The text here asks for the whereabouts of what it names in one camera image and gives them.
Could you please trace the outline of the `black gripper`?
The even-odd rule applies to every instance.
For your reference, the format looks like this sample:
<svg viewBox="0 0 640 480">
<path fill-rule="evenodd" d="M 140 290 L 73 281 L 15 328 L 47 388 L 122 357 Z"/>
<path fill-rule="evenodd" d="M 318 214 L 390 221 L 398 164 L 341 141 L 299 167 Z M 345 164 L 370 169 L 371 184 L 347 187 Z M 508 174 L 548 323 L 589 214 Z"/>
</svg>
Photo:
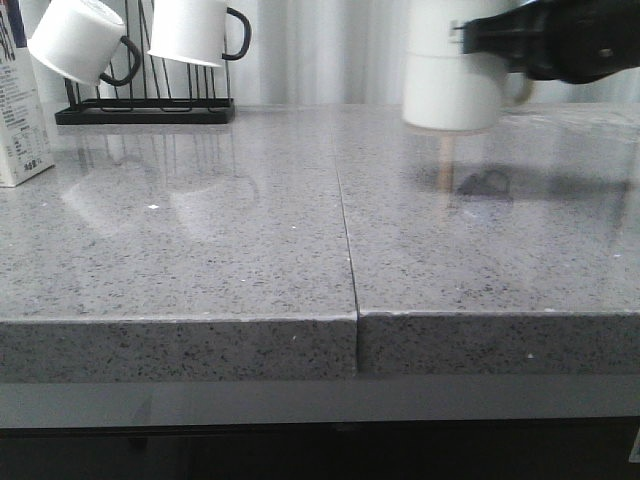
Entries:
<svg viewBox="0 0 640 480">
<path fill-rule="evenodd" d="M 588 84 L 639 66 L 639 3 L 531 1 L 462 27 L 462 52 L 535 81 Z"/>
</svg>

